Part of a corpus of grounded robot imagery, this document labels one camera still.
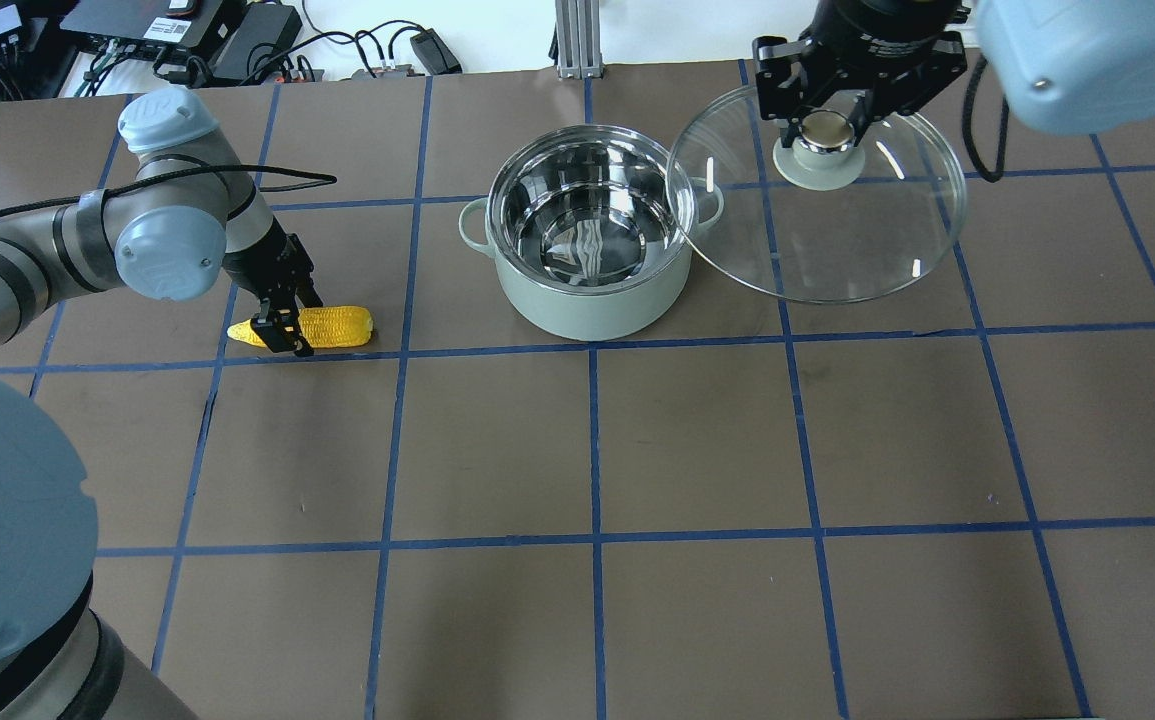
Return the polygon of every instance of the white label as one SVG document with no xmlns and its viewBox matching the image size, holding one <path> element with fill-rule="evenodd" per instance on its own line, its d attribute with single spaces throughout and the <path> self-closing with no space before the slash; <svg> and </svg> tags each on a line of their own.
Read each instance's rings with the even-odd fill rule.
<svg viewBox="0 0 1155 720">
<path fill-rule="evenodd" d="M 189 29 L 189 20 L 155 18 L 142 37 L 147 40 L 179 42 Z"/>
</svg>

